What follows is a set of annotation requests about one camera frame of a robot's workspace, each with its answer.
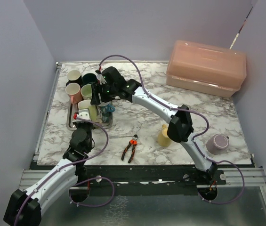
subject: tray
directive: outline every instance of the tray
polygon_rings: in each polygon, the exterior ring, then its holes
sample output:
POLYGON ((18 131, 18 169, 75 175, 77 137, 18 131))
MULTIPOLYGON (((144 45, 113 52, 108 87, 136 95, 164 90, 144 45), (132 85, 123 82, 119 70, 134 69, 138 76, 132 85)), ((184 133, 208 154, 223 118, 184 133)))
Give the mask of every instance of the tray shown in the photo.
MULTIPOLYGON (((73 115, 74 115, 75 111, 76 111, 75 107, 71 104, 71 102, 69 102, 67 122, 66 122, 67 128, 69 130, 76 130, 76 127, 72 123, 73 115)), ((105 129, 109 129, 113 124, 113 113, 109 112, 110 121, 108 123, 105 123, 105 122, 101 122, 101 112, 98 108, 97 108, 97 112, 98 112, 97 119, 100 121, 98 123, 101 124, 105 129)))

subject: gray floor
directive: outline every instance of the gray floor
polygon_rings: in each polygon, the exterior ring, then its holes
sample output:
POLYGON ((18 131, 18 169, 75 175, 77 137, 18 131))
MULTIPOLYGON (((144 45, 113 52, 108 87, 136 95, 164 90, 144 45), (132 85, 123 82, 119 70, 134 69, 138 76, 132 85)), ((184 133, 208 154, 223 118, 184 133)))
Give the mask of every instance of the gray floor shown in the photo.
MULTIPOLYGON (((235 197, 240 188, 220 188, 216 201, 235 197)), ((89 197, 88 204, 108 197, 89 197)), ((228 205, 203 202, 198 196, 116 196, 101 208, 76 207, 62 195, 43 217, 41 226, 266 226, 266 207, 259 187, 228 205)))

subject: marble table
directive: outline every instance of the marble table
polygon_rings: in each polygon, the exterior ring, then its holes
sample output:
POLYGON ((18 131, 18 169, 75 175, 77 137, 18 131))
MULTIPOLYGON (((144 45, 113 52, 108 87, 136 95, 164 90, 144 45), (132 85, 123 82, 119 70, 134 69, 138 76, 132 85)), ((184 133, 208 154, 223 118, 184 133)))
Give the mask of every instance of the marble table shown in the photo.
MULTIPOLYGON (((200 142, 205 144, 217 133, 230 137, 229 148, 219 155, 209 154, 210 158, 216 161, 229 160, 235 164, 251 164, 250 154, 232 99, 167 86, 165 74, 167 65, 167 63, 137 62, 145 87, 170 103, 185 104, 190 109, 204 114, 210 122, 210 129, 199 137, 200 142)), ((116 67, 126 80, 139 80, 131 63, 108 62, 103 64, 103 68, 109 66, 116 67)), ((69 145, 73 131, 66 127, 69 97, 64 89, 67 82, 66 75, 74 69, 84 73, 94 73, 98 69, 98 62, 64 63, 62 65, 44 137, 41 141, 38 165, 56 165, 69 145)), ((127 165, 130 152, 124 161, 121 160, 121 154, 131 139, 126 136, 134 134, 138 134, 139 138, 131 164, 193 164, 193 160, 180 144, 173 142, 167 148, 159 146, 157 135, 164 121, 157 115, 140 105, 124 100, 114 101, 114 106, 116 111, 113 113, 113 125, 107 130, 112 138, 104 152, 87 161, 86 165, 127 165)), ((192 115, 192 120, 195 132, 204 130, 205 121, 202 118, 192 115)), ((89 156, 98 152, 106 141, 100 129, 93 130, 93 138, 96 146, 89 156)))

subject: pliers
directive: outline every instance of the pliers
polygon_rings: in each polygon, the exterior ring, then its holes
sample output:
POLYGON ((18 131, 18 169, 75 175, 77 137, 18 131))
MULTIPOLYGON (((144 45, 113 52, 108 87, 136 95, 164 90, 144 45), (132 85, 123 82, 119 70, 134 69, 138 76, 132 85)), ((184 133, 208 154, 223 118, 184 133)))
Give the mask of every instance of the pliers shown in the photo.
POLYGON ((130 162, 133 160, 133 158, 134 158, 134 154, 135 154, 135 148, 136 148, 136 146, 137 146, 137 139, 138 139, 138 136, 137 136, 137 134, 135 134, 135 135, 133 136, 133 139, 130 140, 128 146, 124 149, 124 151, 123 151, 123 153, 122 153, 122 156, 121 156, 121 160, 124 159, 125 153, 128 151, 128 149, 129 149, 131 146, 133 146, 133 150, 132 150, 132 154, 131 154, 131 157, 129 158, 128 163, 130 163, 130 162))

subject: wall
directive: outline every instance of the wall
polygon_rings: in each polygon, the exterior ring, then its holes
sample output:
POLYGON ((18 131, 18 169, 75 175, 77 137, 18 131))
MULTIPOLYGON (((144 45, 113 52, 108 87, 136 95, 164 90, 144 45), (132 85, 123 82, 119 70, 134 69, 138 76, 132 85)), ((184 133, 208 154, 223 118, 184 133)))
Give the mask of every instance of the wall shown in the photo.
POLYGON ((251 0, 24 0, 57 61, 168 60, 176 40, 229 48, 251 0))
POLYGON ((23 1, 0 0, 0 225, 32 159, 55 67, 23 1))
POLYGON ((266 1, 258 1, 233 49, 247 52, 247 79, 234 101, 248 147, 266 172, 266 1))

